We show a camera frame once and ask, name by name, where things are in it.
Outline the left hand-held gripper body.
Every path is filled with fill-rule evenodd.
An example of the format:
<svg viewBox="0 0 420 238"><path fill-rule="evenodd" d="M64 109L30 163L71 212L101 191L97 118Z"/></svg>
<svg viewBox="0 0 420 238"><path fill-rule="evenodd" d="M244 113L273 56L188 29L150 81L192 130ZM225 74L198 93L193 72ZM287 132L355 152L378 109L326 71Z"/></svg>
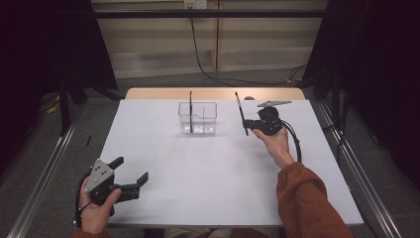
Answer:
<svg viewBox="0 0 420 238"><path fill-rule="evenodd" d="M107 164L98 159L92 167L85 193L94 204L102 205L116 188L122 190L118 202L138 199L140 196L140 187L136 182L125 185L115 183L115 170L108 170Z"/></svg>

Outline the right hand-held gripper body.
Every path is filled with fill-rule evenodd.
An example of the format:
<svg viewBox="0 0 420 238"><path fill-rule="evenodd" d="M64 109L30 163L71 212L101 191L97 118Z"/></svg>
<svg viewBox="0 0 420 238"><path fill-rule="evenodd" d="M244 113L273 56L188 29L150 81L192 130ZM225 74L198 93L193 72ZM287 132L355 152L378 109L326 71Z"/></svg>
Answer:
<svg viewBox="0 0 420 238"><path fill-rule="evenodd" d="M267 101L259 104L261 110L258 112L262 120L261 131L267 136L277 134L282 128L291 131L290 125L279 118L276 105L286 104L286 101Z"/></svg>

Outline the thin black makeup brush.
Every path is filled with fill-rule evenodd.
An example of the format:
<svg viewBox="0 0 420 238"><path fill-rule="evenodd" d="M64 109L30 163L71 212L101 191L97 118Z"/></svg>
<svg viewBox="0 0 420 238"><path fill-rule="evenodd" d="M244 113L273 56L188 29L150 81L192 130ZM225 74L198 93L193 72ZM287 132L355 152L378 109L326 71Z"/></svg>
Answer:
<svg viewBox="0 0 420 238"><path fill-rule="evenodd" d="M241 123L242 123L242 126L243 126L243 128L244 128L244 130L245 130L245 134L246 134L246 136L249 136L249 131L248 131L248 128L245 126L245 124L244 124L244 122L245 122L245 116L244 116L244 113L243 113L243 108L242 108L242 104L241 104L241 99L240 99L240 97L239 97L239 93L238 93L238 91L235 91L235 96L236 96L236 101L237 101L237 104L238 104L238 107L239 107L239 111L240 111L240 116L241 116Z"/></svg>

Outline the clear plastic organizer box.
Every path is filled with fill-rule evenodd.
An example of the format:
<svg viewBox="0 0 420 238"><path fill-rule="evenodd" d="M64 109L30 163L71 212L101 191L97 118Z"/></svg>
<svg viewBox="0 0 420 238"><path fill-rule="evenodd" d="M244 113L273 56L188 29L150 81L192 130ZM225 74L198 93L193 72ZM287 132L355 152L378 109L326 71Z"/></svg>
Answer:
<svg viewBox="0 0 420 238"><path fill-rule="evenodd" d="M192 134L215 134L217 121L217 103L216 102L192 102ZM189 132L189 108L188 102L180 102L178 105L178 118L180 131L183 134Z"/></svg>

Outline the black brush with silver ferrule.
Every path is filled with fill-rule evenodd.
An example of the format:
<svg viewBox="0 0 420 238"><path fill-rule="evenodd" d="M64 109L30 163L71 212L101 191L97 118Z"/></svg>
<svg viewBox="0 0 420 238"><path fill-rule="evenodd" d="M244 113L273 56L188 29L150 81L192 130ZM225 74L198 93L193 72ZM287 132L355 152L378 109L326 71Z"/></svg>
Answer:
<svg viewBox="0 0 420 238"><path fill-rule="evenodd" d="M192 134L193 133L193 120L192 120L192 90L189 91L189 101L188 101L188 108L189 108L189 132Z"/></svg>

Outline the person's right hand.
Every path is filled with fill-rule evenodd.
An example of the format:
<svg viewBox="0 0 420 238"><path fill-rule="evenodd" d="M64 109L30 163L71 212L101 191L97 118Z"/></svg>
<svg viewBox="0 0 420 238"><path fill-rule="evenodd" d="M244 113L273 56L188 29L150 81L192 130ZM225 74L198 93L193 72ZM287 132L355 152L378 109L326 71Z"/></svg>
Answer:
<svg viewBox="0 0 420 238"><path fill-rule="evenodd" d="M273 136L265 135L259 129L254 129L253 133L262 140L268 153L281 169L294 163L294 159L289 153L288 134L285 128Z"/></svg>

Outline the person's left hand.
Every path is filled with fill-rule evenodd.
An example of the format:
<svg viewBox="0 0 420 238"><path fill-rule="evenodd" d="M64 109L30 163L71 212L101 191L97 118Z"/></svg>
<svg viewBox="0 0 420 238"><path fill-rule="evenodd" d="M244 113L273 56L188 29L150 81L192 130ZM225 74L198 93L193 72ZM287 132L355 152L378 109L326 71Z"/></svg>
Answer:
<svg viewBox="0 0 420 238"><path fill-rule="evenodd" d="M90 196L85 193L88 181L89 178L86 178L80 189L81 229L84 232L97 235L106 231L111 208L117 202L122 190L120 188L114 189L102 205L96 205L91 202Z"/></svg>

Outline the white table cover sheet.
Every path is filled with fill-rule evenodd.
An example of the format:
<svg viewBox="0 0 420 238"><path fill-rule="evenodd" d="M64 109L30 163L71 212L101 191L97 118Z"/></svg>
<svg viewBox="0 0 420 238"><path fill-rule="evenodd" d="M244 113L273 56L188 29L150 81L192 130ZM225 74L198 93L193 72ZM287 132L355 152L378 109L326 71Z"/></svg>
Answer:
<svg viewBox="0 0 420 238"><path fill-rule="evenodd" d="M259 105L242 101L245 118ZM113 226L278 226L278 166L262 141L246 136L235 99L217 103L216 133L180 131L176 100L123 100L100 155L119 184L149 173L136 200L116 205Z"/></svg>

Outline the black curtain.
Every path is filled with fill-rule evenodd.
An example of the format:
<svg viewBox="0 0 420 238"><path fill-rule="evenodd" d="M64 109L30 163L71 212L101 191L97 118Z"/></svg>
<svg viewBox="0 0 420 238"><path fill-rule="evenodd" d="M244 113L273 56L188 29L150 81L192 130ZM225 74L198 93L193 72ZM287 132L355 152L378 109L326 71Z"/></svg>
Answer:
<svg viewBox="0 0 420 238"><path fill-rule="evenodd" d="M342 86L420 189L420 0L328 0L303 81Z"/></svg>
<svg viewBox="0 0 420 238"><path fill-rule="evenodd" d="M35 124L42 97L65 85L115 89L91 0L0 0L0 175Z"/></svg>

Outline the aluminium floor rail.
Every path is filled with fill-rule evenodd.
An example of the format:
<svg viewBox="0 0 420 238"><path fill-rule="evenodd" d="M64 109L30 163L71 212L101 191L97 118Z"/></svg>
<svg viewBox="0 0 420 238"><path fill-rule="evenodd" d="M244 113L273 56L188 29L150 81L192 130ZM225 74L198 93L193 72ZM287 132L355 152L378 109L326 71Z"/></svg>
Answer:
<svg viewBox="0 0 420 238"><path fill-rule="evenodd" d="M326 102L319 102L318 108L327 124L325 132L330 133L338 144L336 161L340 164L340 157L349 166L355 180L362 191L367 204L372 211L376 222L381 228L385 238L402 238L399 230L394 223L392 216L385 207L381 198L371 184L365 170L359 162L353 148L345 137L344 132L338 127L338 122L333 121L333 113Z"/></svg>
<svg viewBox="0 0 420 238"><path fill-rule="evenodd" d="M53 174L55 173L58 164L69 144L75 127L80 120L81 114L84 110L84 105L77 105L73 113L73 119L69 126L64 130L63 134L58 138L57 143L49 157L49 160L41 173L29 199L25 206L19 213L16 221L14 222L10 232L6 238L25 238L31 223L42 203L45 193L51 183Z"/></svg>

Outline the black metal stand post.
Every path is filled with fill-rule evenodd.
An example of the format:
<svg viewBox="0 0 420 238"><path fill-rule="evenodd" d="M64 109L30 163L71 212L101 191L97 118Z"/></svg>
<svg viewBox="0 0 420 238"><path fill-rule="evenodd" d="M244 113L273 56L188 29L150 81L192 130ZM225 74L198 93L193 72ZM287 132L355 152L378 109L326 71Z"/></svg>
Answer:
<svg viewBox="0 0 420 238"><path fill-rule="evenodd" d="M340 73L336 69L334 72L334 85L332 90L332 116L334 124L340 120Z"/></svg>
<svg viewBox="0 0 420 238"><path fill-rule="evenodd" d="M59 105L61 113L61 136L63 136L70 126L70 115L68 106L68 94L65 86L65 81L62 79L59 82Z"/></svg>

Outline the black horizontal frame bar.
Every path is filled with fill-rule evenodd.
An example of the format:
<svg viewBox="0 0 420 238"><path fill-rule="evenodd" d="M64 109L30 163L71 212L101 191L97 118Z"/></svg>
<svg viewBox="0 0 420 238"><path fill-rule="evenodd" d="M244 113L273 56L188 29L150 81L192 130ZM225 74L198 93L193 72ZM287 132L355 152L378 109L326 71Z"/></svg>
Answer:
<svg viewBox="0 0 420 238"><path fill-rule="evenodd" d="M96 11L100 19L135 18L322 18L325 10L140 10Z"/></svg>

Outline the white wall outlet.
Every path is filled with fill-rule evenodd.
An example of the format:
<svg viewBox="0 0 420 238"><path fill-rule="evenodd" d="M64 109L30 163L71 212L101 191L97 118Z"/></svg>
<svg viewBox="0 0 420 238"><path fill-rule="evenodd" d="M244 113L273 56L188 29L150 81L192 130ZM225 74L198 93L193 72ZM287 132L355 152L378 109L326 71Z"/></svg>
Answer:
<svg viewBox="0 0 420 238"><path fill-rule="evenodd" d="M183 0L184 8L187 10L206 10L207 0Z"/></svg>

